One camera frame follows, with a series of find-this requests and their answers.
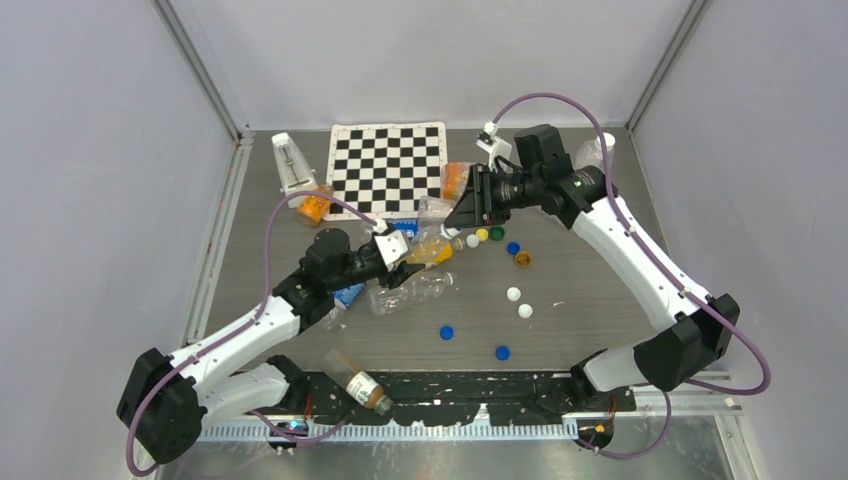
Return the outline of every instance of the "bottle label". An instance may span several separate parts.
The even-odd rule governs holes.
[[[365,405],[368,403],[368,399],[371,398],[371,392],[379,386],[380,384],[371,378],[370,375],[365,372],[359,372],[350,379],[345,390],[357,402]]]

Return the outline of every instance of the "checkerboard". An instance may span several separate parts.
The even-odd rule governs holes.
[[[334,196],[378,218],[415,218],[418,199],[441,196],[444,123],[333,127],[327,183]],[[324,220],[357,218],[336,204]]]

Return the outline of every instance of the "blue bottle cap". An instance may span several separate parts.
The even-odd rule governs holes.
[[[453,327],[445,325],[439,330],[439,336],[442,337],[442,340],[450,340],[453,338]]]
[[[498,360],[503,362],[509,358],[509,348],[507,348],[506,345],[501,345],[495,349],[495,356],[498,357]]]

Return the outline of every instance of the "wood grain surface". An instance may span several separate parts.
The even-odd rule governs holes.
[[[662,244],[630,138],[624,129],[609,131],[616,136],[615,184],[645,230]],[[512,141],[515,131],[501,132]],[[486,161],[485,153],[475,146],[476,133],[448,131],[449,161]],[[581,142],[594,136],[590,129],[564,129],[561,133],[566,151],[572,155]],[[254,141],[207,334],[240,317],[262,295],[265,227],[282,198],[271,150],[272,134],[259,133]],[[329,132],[291,135],[315,168],[316,178],[323,180]],[[358,223],[325,222],[322,226],[352,233],[359,228]],[[612,269],[558,221],[536,209],[526,209],[514,211],[504,228],[504,241],[483,242],[436,267],[437,271],[458,276],[456,285],[440,298],[377,317],[371,314],[363,294],[342,318],[344,328],[328,330],[316,325],[249,365],[282,353],[303,369],[319,369],[326,351],[339,348],[372,370],[567,369],[602,348],[652,334],[641,307]],[[271,242],[273,285],[297,267],[316,232],[294,220],[293,210],[282,212]],[[512,263],[505,251],[509,241],[520,243],[522,249],[532,253],[535,261],[530,268],[521,269]],[[517,303],[506,298],[511,286],[522,291]],[[519,318],[520,303],[533,307],[532,317]],[[443,325],[453,326],[452,340],[439,338]],[[499,345],[510,348],[509,360],[495,358]]]

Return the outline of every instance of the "black and white checkered board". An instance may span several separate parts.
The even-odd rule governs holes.
[[[418,199],[441,196],[447,163],[444,123],[333,127],[327,183],[371,217],[414,218]],[[324,220],[357,218],[336,204]]]

